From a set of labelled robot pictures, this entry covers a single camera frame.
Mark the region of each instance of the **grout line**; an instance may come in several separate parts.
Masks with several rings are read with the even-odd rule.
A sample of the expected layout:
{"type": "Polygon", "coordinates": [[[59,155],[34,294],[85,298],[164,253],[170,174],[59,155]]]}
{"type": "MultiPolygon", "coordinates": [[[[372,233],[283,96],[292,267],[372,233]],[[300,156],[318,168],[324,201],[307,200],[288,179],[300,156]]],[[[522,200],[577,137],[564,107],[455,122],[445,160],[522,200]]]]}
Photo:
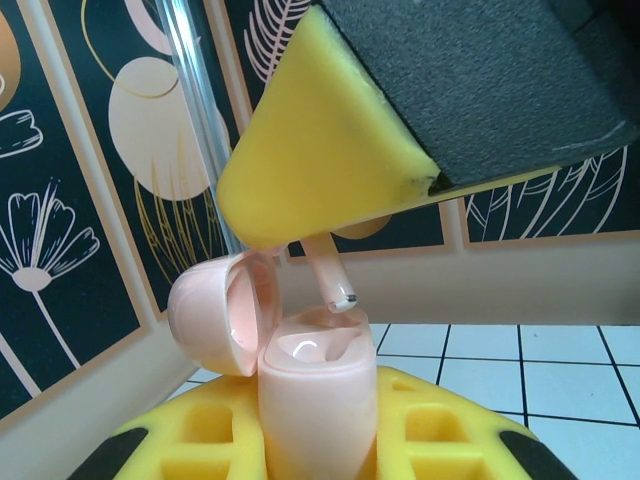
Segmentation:
{"type": "Polygon", "coordinates": [[[520,325],[518,330],[518,356],[520,357],[520,384],[522,387],[522,414],[524,415],[524,426],[529,428],[529,414],[527,411],[527,387],[524,380],[524,360],[522,355],[522,331],[520,325]]]}
{"type": "Polygon", "coordinates": [[[449,344],[449,335],[451,334],[451,325],[447,326],[447,334],[444,337],[444,345],[442,346],[442,356],[440,357],[440,366],[438,367],[438,376],[436,377],[436,385],[440,385],[440,377],[442,377],[442,367],[444,359],[447,355],[447,345],[449,344]]]}
{"type": "MultiPolygon", "coordinates": [[[[438,355],[403,355],[393,353],[379,353],[380,357],[406,357],[406,358],[440,358],[438,355]]],[[[480,362],[520,362],[519,358],[482,358],[482,357],[446,357],[447,360],[474,360],[480,362]]],[[[593,365],[596,367],[610,367],[611,363],[604,362],[568,362],[565,360],[522,360],[524,363],[549,363],[558,365],[593,365]]],[[[619,364],[621,367],[640,367],[635,364],[619,364]]]]}
{"type": "Polygon", "coordinates": [[[534,418],[550,418],[553,420],[568,420],[571,422],[587,422],[587,423],[599,423],[602,425],[618,425],[622,427],[637,427],[635,423],[631,422],[616,422],[614,420],[596,420],[594,418],[575,418],[575,417],[563,417],[560,415],[542,415],[538,413],[529,413],[530,417],[534,418]]]}
{"type": "Polygon", "coordinates": [[[380,339],[380,343],[378,344],[378,348],[376,348],[376,354],[379,355],[380,352],[380,347],[382,346],[382,342],[384,342],[384,339],[387,338],[387,333],[389,333],[389,329],[391,328],[391,324],[387,323],[387,328],[384,331],[384,333],[382,334],[382,338],[380,339]]]}
{"type": "Polygon", "coordinates": [[[604,332],[602,331],[602,327],[600,327],[598,325],[596,328],[598,329],[598,333],[600,334],[600,338],[602,339],[602,343],[604,343],[604,348],[607,350],[607,354],[609,355],[609,358],[611,359],[611,364],[613,365],[613,369],[615,370],[616,376],[618,377],[618,381],[620,382],[620,386],[622,387],[622,392],[624,393],[624,396],[627,398],[627,403],[629,404],[629,408],[631,409],[631,413],[633,413],[633,418],[636,421],[636,426],[640,428],[640,417],[638,416],[638,411],[636,410],[636,407],[633,404],[633,400],[631,399],[631,395],[629,394],[629,390],[627,390],[627,386],[624,383],[624,379],[622,378],[622,374],[620,373],[620,369],[618,368],[618,365],[616,364],[616,361],[613,358],[613,353],[611,352],[611,349],[609,348],[609,344],[607,343],[607,339],[604,336],[604,332]]]}
{"type": "Polygon", "coordinates": [[[494,412],[500,415],[524,415],[522,412],[507,412],[506,410],[494,410],[494,412]]]}

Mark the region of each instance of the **black rubber edge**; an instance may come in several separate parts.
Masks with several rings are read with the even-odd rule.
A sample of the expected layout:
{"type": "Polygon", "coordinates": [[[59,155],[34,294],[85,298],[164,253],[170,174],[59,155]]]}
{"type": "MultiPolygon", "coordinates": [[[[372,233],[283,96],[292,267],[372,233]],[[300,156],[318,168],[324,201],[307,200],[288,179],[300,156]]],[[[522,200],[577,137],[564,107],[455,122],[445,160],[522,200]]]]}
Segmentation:
{"type": "Polygon", "coordinates": [[[500,432],[500,440],[531,480],[578,480],[544,443],[510,430],[500,432]]]}
{"type": "Polygon", "coordinates": [[[71,474],[68,480],[113,480],[149,433],[133,428],[108,438],[71,474]]]}

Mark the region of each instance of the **yellow sponge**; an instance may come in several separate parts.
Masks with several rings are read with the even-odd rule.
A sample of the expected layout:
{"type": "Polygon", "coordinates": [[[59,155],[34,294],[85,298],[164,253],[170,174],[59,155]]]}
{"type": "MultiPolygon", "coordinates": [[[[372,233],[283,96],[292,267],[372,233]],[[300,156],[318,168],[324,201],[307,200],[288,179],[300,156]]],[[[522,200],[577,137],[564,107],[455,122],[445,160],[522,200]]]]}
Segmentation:
{"type": "Polygon", "coordinates": [[[234,150],[217,200],[238,238],[266,250],[552,170],[429,196],[440,168],[314,6],[234,150]]]}

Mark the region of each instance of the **black foam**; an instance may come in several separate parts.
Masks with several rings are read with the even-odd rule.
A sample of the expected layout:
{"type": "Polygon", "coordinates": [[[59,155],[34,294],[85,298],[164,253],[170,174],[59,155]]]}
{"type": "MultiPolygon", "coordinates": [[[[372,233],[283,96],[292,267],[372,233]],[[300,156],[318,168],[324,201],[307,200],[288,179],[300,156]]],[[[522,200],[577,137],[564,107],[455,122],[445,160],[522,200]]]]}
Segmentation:
{"type": "Polygon", "coordinates": [[[545,0],[319,3],[450,182],[466,186],[575,163],[640,134],[628,58],[609,61],[592,45],[624,39],[611,39],[615,24],[581,30],[590,16],[572,2],[577,32],[570,9],[563,20],[545,0]]]}

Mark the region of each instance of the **beige circle shape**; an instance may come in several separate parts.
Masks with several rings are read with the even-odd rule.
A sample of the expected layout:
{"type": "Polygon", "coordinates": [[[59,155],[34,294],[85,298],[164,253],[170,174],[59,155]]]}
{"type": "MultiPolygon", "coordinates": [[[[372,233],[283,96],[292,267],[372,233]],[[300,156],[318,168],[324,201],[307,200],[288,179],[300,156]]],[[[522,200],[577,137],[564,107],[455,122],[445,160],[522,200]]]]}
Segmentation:
{"type": "Polygon", "coordinates": [[[16,93],[20,83],[20,51],[9,23],[0,11],[0,111],[16,93]]]}
{"type": "MultiPolygon", "coordinates": [[[[164,60],[136,58],[118,73],[109,99],[109,129],[118,154],[142,187],[165,200],[187,200],[209,187],[182,87],[171,88],[177,75],[164,60]],[[167,91],[158,98],[133,93],[153,97],[167,91]]],[[[228,134],[224,141],[229,144],[228,134]]]]}

